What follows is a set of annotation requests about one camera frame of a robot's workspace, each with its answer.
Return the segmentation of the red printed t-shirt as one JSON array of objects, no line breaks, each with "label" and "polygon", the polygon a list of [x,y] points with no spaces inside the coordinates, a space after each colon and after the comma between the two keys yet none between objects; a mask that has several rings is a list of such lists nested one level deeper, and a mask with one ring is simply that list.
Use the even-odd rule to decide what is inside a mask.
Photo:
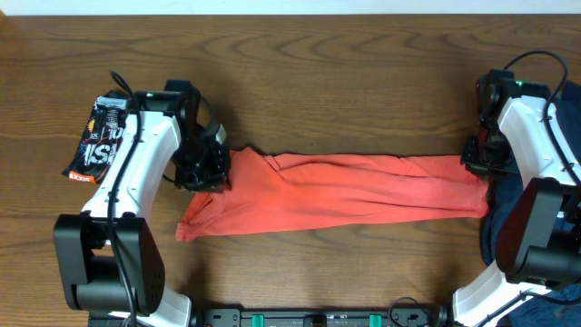
[{"label": "red printed t-shirt", "polygon": [[197,193],[176,230],[201,236],[482,218],[487,182],[456,155],[231,153],[229,189]]}]

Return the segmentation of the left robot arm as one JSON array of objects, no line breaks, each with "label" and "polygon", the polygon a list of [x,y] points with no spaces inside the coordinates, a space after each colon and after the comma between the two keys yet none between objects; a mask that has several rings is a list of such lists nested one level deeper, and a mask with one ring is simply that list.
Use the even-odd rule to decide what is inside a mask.
[{"label": "left robot arm", "polygon": [[116,74],[125,129],[101,186],[78,214],[62,214],[53,235],[68,307],[89,312],[99,326],[193,326],[192,300],[165,283],[162,256],[148,223],[167,164],[171,181],[190,193],[229,187],[225,132],[212,118],[197,121],[207,101],[187,80],[161,91],[134,91]]}]

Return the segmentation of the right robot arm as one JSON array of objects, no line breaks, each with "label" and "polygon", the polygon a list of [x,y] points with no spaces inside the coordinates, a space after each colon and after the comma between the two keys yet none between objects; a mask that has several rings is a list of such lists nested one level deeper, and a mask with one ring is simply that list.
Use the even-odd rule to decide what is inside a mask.
[{"label": "right robot arm", "polygon": [[580,87],[544,84],[492,69],[476,83],[480,132],[460,161],[472,173],[517,178],[507,218],[489,225],[493,260],[454,292],[448,322],[494,326],[532,299],[580,283]]}]

